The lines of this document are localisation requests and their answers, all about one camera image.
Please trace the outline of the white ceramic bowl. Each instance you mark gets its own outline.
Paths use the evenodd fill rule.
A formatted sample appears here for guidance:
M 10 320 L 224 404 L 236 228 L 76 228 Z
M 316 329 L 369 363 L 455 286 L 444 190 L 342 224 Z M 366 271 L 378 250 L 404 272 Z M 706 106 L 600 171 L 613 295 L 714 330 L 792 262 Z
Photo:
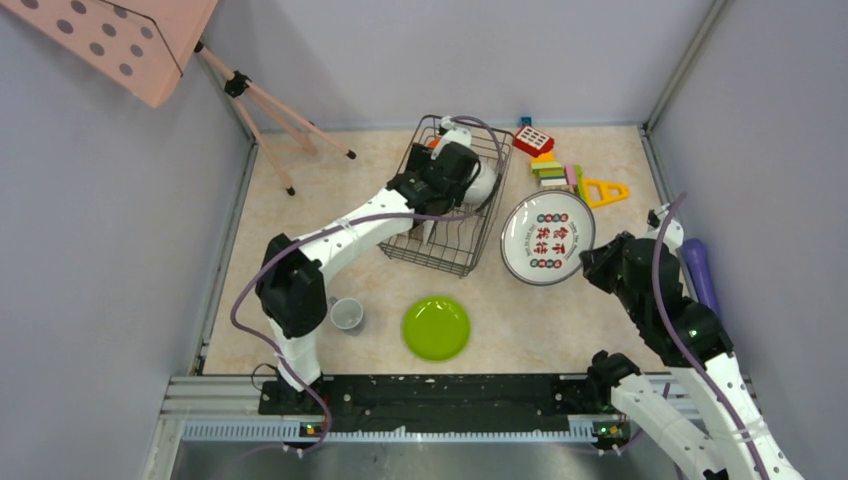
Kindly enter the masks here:
M 465 192 L 463 202 L 469 205 L 480 206 L 494 190 L 497 173 L 486 163 L 481 163 L 476 172 L 476 177 Z

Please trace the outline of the white plate green red rim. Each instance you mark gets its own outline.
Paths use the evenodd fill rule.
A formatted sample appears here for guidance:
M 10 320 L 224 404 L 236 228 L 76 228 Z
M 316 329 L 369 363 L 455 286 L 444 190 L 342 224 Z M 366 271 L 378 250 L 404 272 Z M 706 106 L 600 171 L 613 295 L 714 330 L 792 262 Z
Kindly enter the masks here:
M 424 244 L 428 244 L 433 234 L 433 229 L 435 227 L 435 221 L 425 221 L 421 228 L 421 237 Z

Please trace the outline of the white plate red characters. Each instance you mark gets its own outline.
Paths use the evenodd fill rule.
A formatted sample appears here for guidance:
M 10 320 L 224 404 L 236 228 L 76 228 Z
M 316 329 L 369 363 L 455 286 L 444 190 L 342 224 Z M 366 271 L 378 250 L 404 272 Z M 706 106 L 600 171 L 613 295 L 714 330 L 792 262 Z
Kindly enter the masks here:
M 508 272 L 532 286 L 551 286 L 582 270 L 580 254 L 593 248 L 596 222 L 576 194 L 536 192 L 507 216 L 500 253 Z

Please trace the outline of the grey wire dish rack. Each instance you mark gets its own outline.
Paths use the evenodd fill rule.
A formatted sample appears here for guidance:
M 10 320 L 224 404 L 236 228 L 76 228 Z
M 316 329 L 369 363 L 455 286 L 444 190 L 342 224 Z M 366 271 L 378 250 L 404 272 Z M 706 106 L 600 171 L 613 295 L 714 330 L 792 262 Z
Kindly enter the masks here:
M 486 245 L 512 154 L 514 134 L 477 121 L 423 116 L 394 183 L 413 195 L 424 220 L 379 244 L 390 259 L 468 275 Z

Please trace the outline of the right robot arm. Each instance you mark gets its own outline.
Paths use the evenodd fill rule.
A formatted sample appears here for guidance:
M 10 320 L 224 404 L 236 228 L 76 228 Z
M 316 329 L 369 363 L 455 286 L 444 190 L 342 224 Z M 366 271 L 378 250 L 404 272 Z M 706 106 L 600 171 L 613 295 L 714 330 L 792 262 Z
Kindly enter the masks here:
M 586 397 L 594 409 L 635 421 L 686 479 L 802 478 L 746 387 L 717 315 L 684 295 L 680 263 L 665 244 L 623 232 L 579 258 L 586 280 L 620 301 L 702 424 L 681 414 L 622 353 L 593 357 Z

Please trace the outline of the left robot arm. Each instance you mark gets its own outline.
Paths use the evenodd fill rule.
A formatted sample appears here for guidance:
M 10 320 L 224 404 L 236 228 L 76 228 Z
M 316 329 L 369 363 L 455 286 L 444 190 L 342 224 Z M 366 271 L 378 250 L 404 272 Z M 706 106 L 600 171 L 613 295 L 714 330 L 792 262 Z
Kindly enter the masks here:
M 357 209 L 301 238 L 269 242 L 255 294 L 274 332 L 283 401 L 295 412 L 320 401 L 316 331 L 328 313 L 329 282 L 390 237 L 449 218 L 482 173 L 467 126 L 444 117 L 439 133 L 434 147 L 413 145 L 405 169 Z

